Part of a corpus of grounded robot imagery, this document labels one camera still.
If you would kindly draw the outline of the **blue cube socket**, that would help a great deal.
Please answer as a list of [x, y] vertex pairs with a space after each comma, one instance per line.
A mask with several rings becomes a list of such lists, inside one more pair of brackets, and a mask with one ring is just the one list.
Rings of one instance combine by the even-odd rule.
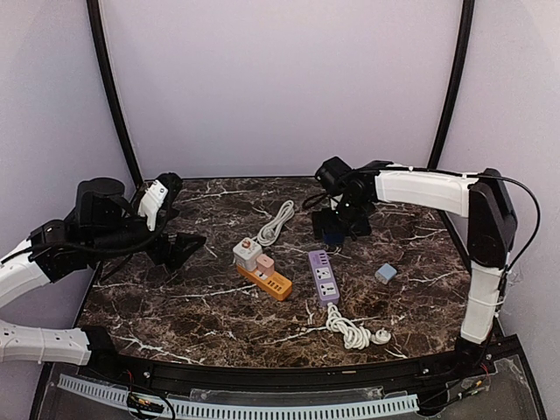
[[323, 233], [323, 241], [328, 246], [340, 246], [345, 241], [345, 234], [340, 232]]

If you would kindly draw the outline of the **white cube socket adapter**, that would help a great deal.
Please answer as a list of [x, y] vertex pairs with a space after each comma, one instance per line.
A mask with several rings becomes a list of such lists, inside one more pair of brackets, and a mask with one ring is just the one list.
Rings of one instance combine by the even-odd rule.
[[257, 269], [257, 258], [263, 253], [262, 246], [251, 238], [243, 238], [233, 247], [235, 263], [246, 271]]

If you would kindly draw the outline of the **purple power strip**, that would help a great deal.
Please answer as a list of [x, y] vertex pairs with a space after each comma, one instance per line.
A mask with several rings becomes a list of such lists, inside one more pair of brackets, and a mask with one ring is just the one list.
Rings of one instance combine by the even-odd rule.
[[311, 274], [318, 293], [318, 303], [321, 307], [329, 304], [337, 305], [340, 301], [340, 292], [329, 256], [324, 250], [315, 250], [308, 253]]

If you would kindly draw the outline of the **light blue wall charger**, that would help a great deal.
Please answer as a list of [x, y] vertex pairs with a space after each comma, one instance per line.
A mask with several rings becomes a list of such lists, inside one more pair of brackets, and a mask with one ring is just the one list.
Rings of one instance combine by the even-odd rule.
[[381, 284], [388, 284], [397, 274], [396, 268], [388, 263], [384, 263], [374, 274], [376, 280]]

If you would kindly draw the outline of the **pink wall charger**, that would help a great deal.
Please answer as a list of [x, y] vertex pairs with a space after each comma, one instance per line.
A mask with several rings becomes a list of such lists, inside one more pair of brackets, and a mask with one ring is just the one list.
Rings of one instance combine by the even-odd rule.
[[258, 271], [267, 277], [273, 275], [275, 272], [274, 260], [265, 254], [260, 254], [256, 258], [256, 264]]

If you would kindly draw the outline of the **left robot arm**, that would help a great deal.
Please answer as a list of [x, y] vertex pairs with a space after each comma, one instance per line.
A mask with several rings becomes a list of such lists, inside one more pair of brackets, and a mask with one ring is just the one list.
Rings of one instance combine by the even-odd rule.
[[[75, 206], [63, 220], [33, 230], [1, 261], [1, 304], [55, 284], [75, 271], [101, 266], [117, 257], [146, 253], [156, 265], [181, 268], [205, 245], [198, 234], [165, 232], [178, 214], [172, 205], [182, 189], [172, 172], [159, 175], [135, 201], [124, 197], [124, 184], [93, 178], [77, 187]], [[1, 360], [63, 362], [87, 366], [105, 382], [123, 375], [123, 361], [101, 326], [46, 329], [1, 324]]]

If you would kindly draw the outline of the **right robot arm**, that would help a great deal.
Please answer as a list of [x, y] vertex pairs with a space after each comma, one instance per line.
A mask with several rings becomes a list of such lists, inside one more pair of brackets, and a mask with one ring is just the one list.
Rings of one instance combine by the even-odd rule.
[[378, 204], [434, 214], [470, 272], [458, 341], [481, 345], [489, 339], [505, 294], [518, 227], [507, 180], [498, 170], [456, 173], [383, 160], [353, 168], [340, 157], [331, 157], [314, 178], [334, 202], [334, 216], [350, 235]]

